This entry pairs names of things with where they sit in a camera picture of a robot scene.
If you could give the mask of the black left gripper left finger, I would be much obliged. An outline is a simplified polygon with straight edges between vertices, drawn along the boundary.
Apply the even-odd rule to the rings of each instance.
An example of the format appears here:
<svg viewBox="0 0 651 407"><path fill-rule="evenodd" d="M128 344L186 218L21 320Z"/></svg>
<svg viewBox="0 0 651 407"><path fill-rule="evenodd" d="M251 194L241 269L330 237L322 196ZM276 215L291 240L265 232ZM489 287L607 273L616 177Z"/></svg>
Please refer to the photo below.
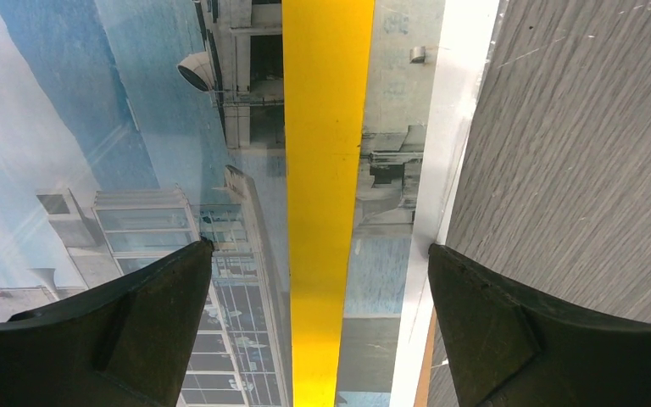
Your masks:
<svg viewBox="0 0 651 407"><path fill-rule="evenodd" d="M0 322L0 406L174 406L212 275L191 243Z"/></svg>

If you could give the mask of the building and sky photo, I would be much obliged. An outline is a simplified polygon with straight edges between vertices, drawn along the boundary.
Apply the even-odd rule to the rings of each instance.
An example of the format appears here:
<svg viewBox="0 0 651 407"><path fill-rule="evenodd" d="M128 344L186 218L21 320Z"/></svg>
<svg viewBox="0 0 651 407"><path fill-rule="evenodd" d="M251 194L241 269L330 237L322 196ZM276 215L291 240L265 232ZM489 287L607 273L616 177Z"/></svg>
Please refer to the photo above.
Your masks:
<svg viewBox="0 0 651 407"><path fill-rule="evenodd" d="M421 160L449 200L494 1L374 1L344 317L355 286L399 283L369 317L424 329ZM0 322L207 237L214 281L174 406L287 406L292 352L282 4L0 1Z"/></svg>

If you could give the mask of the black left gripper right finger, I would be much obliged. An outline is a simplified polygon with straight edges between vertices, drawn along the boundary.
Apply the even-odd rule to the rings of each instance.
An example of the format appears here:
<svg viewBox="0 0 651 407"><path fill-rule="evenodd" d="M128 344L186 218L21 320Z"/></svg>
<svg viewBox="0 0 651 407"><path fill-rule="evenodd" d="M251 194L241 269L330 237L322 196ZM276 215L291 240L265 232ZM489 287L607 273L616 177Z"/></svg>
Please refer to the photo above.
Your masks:
<svg viewBox="0 0 651 407"><path fill-rule="evenodd" d="M651 324L569 303L443 245L431 295L462 406L651 406Z"/></svg>

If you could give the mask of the yellow picture frame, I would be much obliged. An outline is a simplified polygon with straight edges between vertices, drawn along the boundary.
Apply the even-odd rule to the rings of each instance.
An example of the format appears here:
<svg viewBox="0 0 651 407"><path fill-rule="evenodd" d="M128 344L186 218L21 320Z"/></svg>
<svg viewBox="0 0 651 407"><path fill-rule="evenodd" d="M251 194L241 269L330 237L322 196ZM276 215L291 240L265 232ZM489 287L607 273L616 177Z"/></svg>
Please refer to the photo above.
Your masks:
<svg viewBox="0 0 651 407"><path fill-rule="evenodd" d="M282 4L293 403L336 400L375 4Z"/></svg>

